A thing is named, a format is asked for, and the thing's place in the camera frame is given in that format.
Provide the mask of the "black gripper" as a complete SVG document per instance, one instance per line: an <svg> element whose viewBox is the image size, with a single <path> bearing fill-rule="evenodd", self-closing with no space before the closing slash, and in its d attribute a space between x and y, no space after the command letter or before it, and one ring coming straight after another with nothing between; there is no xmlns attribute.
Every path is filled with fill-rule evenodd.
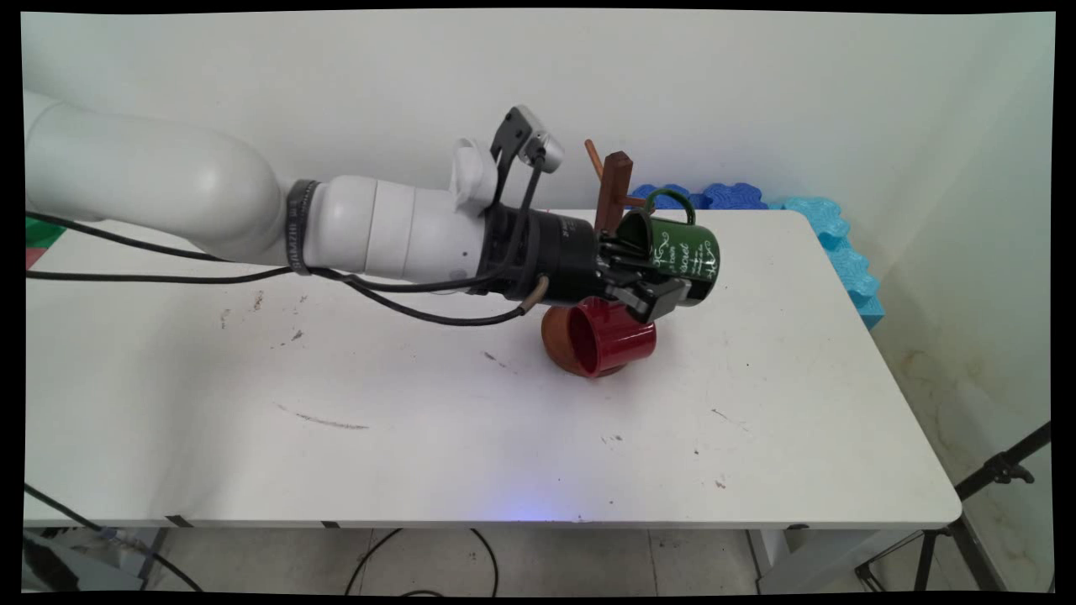
<svg viewBox="0 0 1076 605"><path fill-rule="evenodd" d="M484 284L484 295L496 292L507 300L523 300L539 276L546 276L549 284L542 305L575 306L606 296L622 305L639 324L656 322L688 298L692 281L660 275L648 249L614 234L600 235L600 273L613 275L601 280L597 276L597 239L584 219L530 209L521 240L509 252L519 216L518 209L505 206L487 214L482 272L494 271L504 257L510 257L510 263L506 271Z"/></svg>

